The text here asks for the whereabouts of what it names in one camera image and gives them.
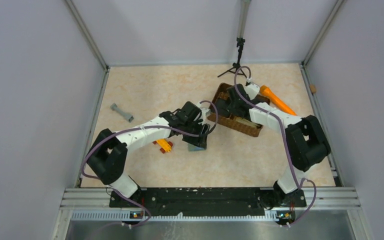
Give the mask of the green card holder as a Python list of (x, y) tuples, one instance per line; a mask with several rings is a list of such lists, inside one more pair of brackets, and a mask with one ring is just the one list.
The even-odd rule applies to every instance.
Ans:
[(207, 143), (205, 141), (198, 143), (197, 145), (189, 143), (187, 149), (189, 152), (205, 151), (207, 149)]

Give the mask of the brown wicker divided basket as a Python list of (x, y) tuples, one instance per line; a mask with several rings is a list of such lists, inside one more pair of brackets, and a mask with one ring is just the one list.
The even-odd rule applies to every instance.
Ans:
[(251, 121), (250, 110), (252, 106), (244, 99), (254, 105), (270, 103), (267, 97), (260, 94), (251, 99), (242, 84), (234, 86), (223, 82), (214, 94), (212, 103), (215, 107), (210, 107), (211, 114), (207, 119), (242, 134), (258, 137), (263, 126)]

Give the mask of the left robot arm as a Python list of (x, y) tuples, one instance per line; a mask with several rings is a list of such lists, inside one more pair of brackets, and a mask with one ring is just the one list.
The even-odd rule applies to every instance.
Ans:
[(127, 206), (134, 207), (141, 194), (139, 185), (125, 173), (127, 157), (151, 143), (178, 135), (190, 145), (206, 147), (207, 136), (215, 129), (206, 120), (215, 108), (188, 101), (182, 108), (161, 112), (133, 128), (115, 132), (106, 128), (98, 134), (83, 164), (90, 167), (94, 178), (117, 191)]

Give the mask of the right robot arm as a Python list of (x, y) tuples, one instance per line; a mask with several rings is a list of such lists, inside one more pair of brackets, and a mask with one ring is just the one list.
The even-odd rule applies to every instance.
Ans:
[(317, 117), (301, 117), (271, 106), (271, 100), (261, 95), (260, 87), (254, 83), (221, 83), (212, 102), (218, 115), (211, 113), (211, 121), (251, 137), (258, 137), (263, 127), (282, 136), (289, 166), (274, 184), (273, 200), (279, 206), (287, 206), (293, 200), (293, 192), (301, 186), (307, 171), (331, 153)]

